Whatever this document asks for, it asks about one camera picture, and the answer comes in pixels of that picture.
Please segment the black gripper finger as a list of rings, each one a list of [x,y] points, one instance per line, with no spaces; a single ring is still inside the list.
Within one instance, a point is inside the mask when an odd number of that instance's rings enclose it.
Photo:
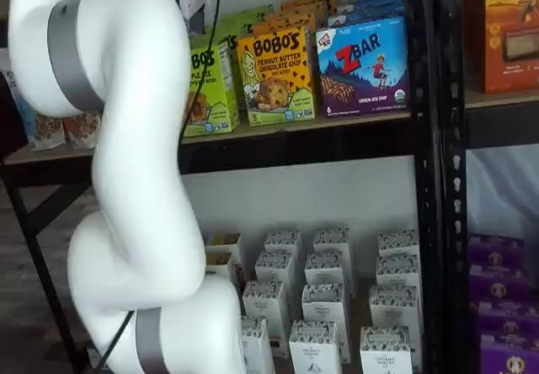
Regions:
[[[205,33],[205,12],[200,10],[194,13],[187,20],[188,31],[190,34],[204,34]]]

